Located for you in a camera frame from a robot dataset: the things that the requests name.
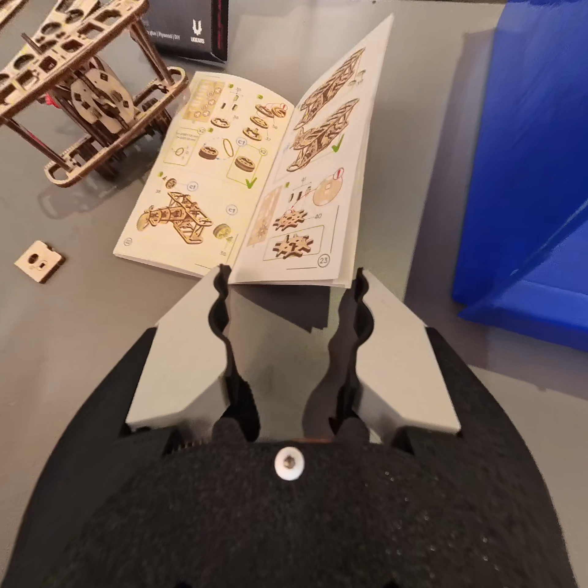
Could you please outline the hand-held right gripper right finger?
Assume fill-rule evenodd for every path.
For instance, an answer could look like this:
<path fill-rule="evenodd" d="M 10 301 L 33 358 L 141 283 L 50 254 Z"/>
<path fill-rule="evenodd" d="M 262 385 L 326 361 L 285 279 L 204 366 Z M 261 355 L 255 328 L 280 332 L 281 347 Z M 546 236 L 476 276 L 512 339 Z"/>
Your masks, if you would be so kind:
<path fill-rule="evenodd" d="M 310 434 L 333 435 L 349 416 L 376 435 L 460 432 L 426 324 L 370 271 L 357 270 L 338 318 L 326 373 L 310 395 Z"/>

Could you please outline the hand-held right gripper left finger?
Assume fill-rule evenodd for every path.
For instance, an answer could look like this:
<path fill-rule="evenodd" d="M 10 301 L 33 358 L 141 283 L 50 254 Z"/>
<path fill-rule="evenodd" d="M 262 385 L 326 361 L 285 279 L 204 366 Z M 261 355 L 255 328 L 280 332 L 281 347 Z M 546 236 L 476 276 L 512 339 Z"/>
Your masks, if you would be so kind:
<path fill-rule="evenodd" d="M 174 426 L 184 439 L 208 439 L 227 416 L 258 438 L 251 387 L 224 334 L 230 275 L 227 265 L 213 268 L 158 321 L 126 417 L 131 430 Z"/>

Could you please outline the small square wooden piece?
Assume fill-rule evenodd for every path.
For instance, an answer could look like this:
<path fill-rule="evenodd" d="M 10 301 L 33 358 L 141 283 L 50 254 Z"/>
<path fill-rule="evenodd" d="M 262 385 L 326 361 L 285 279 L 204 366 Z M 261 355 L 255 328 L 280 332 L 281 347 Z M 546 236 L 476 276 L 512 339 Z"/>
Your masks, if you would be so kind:
<path fill-rule="evenodd" d="M 47 243 L 36 240 L 13 263 L 36 283 L 44 284 L 63 265 L 66 257 Z"/>

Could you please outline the open instruction booklet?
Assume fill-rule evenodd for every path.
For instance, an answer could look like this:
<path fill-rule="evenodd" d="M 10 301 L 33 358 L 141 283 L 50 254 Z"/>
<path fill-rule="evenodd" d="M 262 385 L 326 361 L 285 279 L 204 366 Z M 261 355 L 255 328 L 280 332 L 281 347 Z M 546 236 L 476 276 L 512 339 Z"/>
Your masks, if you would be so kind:
<path fill-rule="evenodd" d="M 196 72 L 114 246 L 121 259 L 232 284 L 353 281 L 366 152 L 390 14 L 297 104 Z"/>

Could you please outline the blue plastic bin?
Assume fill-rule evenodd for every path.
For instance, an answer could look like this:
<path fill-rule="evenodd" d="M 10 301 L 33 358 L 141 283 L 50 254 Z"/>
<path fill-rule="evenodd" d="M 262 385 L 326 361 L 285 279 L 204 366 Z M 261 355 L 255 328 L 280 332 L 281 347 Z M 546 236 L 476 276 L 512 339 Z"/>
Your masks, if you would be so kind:
<path fill-rule="evenodd" d="M 460 317 L 587 351 L 587 1 L 508 1 L 452 288 Z"/>

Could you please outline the wooden biplane model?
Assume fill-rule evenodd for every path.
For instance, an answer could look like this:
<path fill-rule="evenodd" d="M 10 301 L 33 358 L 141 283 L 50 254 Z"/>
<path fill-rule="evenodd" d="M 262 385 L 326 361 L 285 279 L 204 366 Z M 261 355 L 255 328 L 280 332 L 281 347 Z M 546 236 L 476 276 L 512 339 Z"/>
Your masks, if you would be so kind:
<path fill-rule="evenodd" d="M 142 17 L 148 1 L 58 1 L 25 45 L 1 70 L 1 126 L 14 131 L 49 158 L 45 174 L 71 187 L 91 172 L 104 179 L 114 161 L 145 135 L 165 136 L 168 106 L 187 88 L 186 72 L 166 66 Z M 122 84 L 99 52 L 128 32 L 156 78 L 136 95 Z M 16 116 L 34 102 L 57 106 L 85 135 L 55 152 Z"/>

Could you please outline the black cardboard box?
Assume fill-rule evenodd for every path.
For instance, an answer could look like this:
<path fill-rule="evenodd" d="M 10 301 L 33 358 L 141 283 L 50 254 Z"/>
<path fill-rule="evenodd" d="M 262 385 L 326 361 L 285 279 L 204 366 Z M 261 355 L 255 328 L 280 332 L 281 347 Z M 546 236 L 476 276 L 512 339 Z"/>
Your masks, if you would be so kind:
<path fill-rule="evenodd" d="M 229 1 L 150 1 L 143 24 L 163 54 L 224 65 Z"/>

